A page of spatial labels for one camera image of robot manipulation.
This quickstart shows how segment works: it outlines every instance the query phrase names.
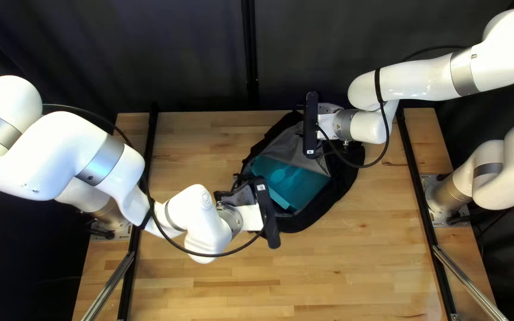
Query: black backpack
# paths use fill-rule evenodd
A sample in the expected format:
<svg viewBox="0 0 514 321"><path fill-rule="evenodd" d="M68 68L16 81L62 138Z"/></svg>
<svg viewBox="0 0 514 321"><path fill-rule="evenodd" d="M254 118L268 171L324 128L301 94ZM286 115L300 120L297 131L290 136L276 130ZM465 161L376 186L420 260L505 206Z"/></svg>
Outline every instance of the black backpack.
<svg viewBox="0 0 514 321"><path fill-rule="evenodd" d="M290 213L278 206L275 202L274 212L276 224L281 232L296 233L300 232L315 223L323 216L334 203L339 201L352 187L356 180L358 169L348 167L334 154L330 154L330 146L324 143L318 145L316 154L329 153L317 159L308 159L302 152L302 128L303 114L293 111L286 114L278 121L264 138L251 148L251 152L243 160L241 174L236 174L234 188L242 185L245 181L255 179L251 173L251 164L259 155L274 155L280 161L298 167L324 171L330 180L325 187L311 200L304 208ZM343 146L342 141L335 141L335 146L339 150L346 150L342 155L349 162L355 164L364 163L364 147L359 142L351 142Z"/></svg>

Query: black curtain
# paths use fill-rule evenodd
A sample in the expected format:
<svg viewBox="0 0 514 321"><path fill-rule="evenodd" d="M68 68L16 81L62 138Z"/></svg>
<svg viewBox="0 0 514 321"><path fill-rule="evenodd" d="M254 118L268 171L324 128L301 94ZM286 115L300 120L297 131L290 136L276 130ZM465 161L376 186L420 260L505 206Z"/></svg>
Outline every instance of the black curtain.
<svg viewBox="0 0 514 321"><path fill-rule="evenodd" d="M162 111L292 109L309 90L348 106L347 87L357 75L421 48L478 43L487 22L510 6L514 1L258 0L260 97L252 105L240 0L0 0L0 75L24 77L44 102L110 119L119 112L147 111L152 102ZM454 166L514 125L514 86L447 102L410 103L436 107ZM0 307L13 298L20 302L0 309L0 319L69 319L76 289L63 291L70 297L61 307L41 302L48 293L59 293L61 282L73 277L76 283L81 274L87 237L80 218L71 207L0 193L0 222L7 224L0 229ZM509 256L514 242L508 242L514 240L513 224L514 214L507 215L482 238L497 303L509 317L514 316L514 256ZM11 233L12 226L29 233ZM38 231L45 233L33 236ZM69 264L76 260L78 265ZM21 268L11 271L12 266ZM58 266L68 268L53 273ZM19 290L5 288L2 280L52 286Z"/></svg>

